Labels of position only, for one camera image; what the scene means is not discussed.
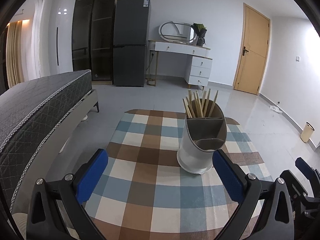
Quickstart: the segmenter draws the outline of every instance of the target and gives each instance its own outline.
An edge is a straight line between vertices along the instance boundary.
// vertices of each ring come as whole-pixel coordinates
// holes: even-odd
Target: white plastic bag
[[[279,108],[276,106],[270,106],[270,109],[278,114],[282,114],[282,111],[280,111]]]

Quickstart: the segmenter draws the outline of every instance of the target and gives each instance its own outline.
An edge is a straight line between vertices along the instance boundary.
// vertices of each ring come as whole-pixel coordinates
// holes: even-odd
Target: screw
[[[280,184],[284,184],[284,179],[278,178],[277,180],[278,180],[278,182],[279,182]]]
[[[36,184],[37,185],[40,185],[40,184],[42,184],[43,183],[43,179],[37,179],[37,181],[36,181]]]
[[[66,176],[64,176],[64,179],[69,181],[73,179],[73,175],[72,174],[67,174]]]
[[[251,180],[255,180],[257,178],[257,176],[254,175],[253,173],[248,173],[248,178]]]

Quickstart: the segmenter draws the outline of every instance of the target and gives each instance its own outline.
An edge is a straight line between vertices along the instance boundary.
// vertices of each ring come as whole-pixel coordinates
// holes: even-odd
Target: beige curtain
[[[24,82],[21,63],[22,21],[9,23],[6,45],[6,65],[9,88]]]

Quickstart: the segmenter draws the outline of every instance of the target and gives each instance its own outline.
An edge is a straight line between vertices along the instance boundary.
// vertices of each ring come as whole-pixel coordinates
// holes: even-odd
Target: mattress
[[[91,90],[91,71],[83,70],[20,83],[0,96],[0,184],[8,207],[41,142]]]

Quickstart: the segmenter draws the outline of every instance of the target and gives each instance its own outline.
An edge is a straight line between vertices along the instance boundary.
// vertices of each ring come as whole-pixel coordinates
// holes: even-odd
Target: vanity table
[[[149,65],[151,63],[151,52],[156,52],[156,75],[158,69],[158,57],[159,51],[166,52],[174,52],[187,54],[187,64],[184,79],[188,83],[188,88],[190,85],[198,85],[203,88],[208,85],[211,66],[212,66],[212,58],[207,57],[209,48],[200,47],[191,44],[183,44],[172,41],[149,41],[148,49],[150,51],[149,55]]]

